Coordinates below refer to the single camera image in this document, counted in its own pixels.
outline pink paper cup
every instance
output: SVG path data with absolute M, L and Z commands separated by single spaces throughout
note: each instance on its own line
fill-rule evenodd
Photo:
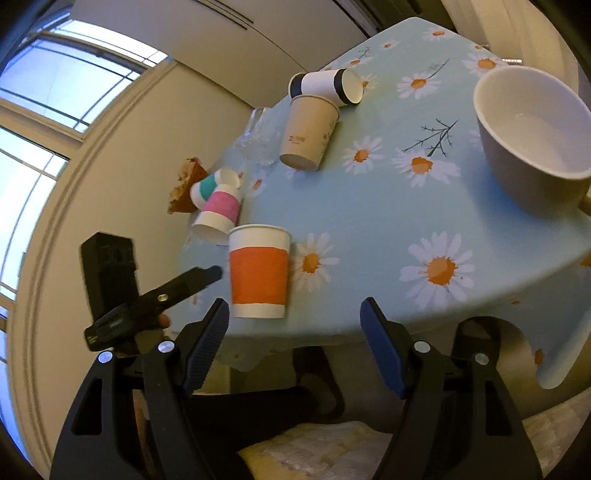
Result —
M 193 233 L 206 242 L 227 245 L 230 230 L 238 221 L 241 201 L 233 185 L 217 186 L 192 225 Z

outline floor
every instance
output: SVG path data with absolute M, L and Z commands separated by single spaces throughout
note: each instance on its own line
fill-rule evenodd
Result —
M 522 418 L 558 405 L 591 385 L 591 340 L 588 340 L 564 382 L 553 390 L 542 389 L 535 379 L 535 363 L 521 332 L 502 322 L 502 346 L 497 368 Z M 424 335 L 442 353 L 449 353 L 454 329 L 444 327 Z M 365 342 L 327 346 L 324 351 L 346 401 L 341 421 L 361 420 L 381 432 L 392 432 L 400 419 L 404 402 L 388 390 Z M 291 352 L 266 357 L 249 372 L 232 370 L 233 393 L 287 388 L 295 384 Z

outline paper cup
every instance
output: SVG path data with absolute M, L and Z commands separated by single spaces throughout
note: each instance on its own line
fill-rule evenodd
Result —
M 232 315 L 283 318 L 291 235 L 272 225 L 242 225 L 230 232 Z
M 351 69 L 298 73 L 290 80 L 289 95 L 319 95 L 336 106 L 356 105 L 363 97 L 363 83 Z
M 227 245 L 230 230 L 236 226 L 240 214 L 241 196 L 236 187 L 217 187 L 199 212 L 193 233 L 206 242 Z
M 338 119 L 339 109 L 330 100 L 316 95 L 295 97 L 281 143 L 281 161 L 296 170 L 318 170 Z
M 195 207 L 203 208 L 218 185 L 230 185 L 238 189 L 240 178 L 230 167 L 222 167 L 206 179 L 197 182 L 191 187 L 191 201 Z

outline screw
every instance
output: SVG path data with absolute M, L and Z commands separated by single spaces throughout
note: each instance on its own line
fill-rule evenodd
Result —
M 431 350 L 431 345 L 429 345 L 427 342 L 423 342 L 422 340 L 420 340 L 414 344 L 414 349 L 417 352 L 427 353 Z
M 158 345 L 158 350 L 160 350 L 161 353 L 172 352 L 174 350 L 174 342 L 165 340 L 160 345 Z
M 108 350 L 106 352 L 101 352 L 99 354 L 99 362 L 102 364 L 110 362 L 112 358 L 113 358 L 113 353 L 109 352 Z
M 481 365 L 488 365 L 488 357 L 484 353 L 477 353 L 474 355 L 474 360 L 476 360 L 477 364 Z

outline wall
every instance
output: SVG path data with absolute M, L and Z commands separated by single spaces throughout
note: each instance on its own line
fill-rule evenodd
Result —
M 93 128 L 86 144 L 97 143 L 93 136 L 105 135 L 111 113 L 101 117 L 104 124 Z M 80 159 L 74 158 L 56 186 L 25 258 L 9 351 L 21 430 L 42 474 L 47 473 L 73 397 L 96 358 L 82 336 L 92 320 L 80 244 L 97 231 L 131 237 L 141 291 L 174 277 L 187 222 L 187 215 L 166 213 L 178 168 L 194 155 L 211 166 L 242 132 L 249 113 L 250 107 L 232 94 L 175 63 L 98 142 L 95 153 L 85 144 L 86 152 L 80 155 L 90 155 L 92 162 L 83 174 L 76 172 Z M 74 187 L 75 194 L 64 205 L 64 189 Z M 51 225 L 58 210 L 59 224 L 52 238 L 44 239 L 44 226 Z M 49 250 L 42 258 L 43 248 Z M 41 262 L 41 283 L 34 284 L 31 278 Z

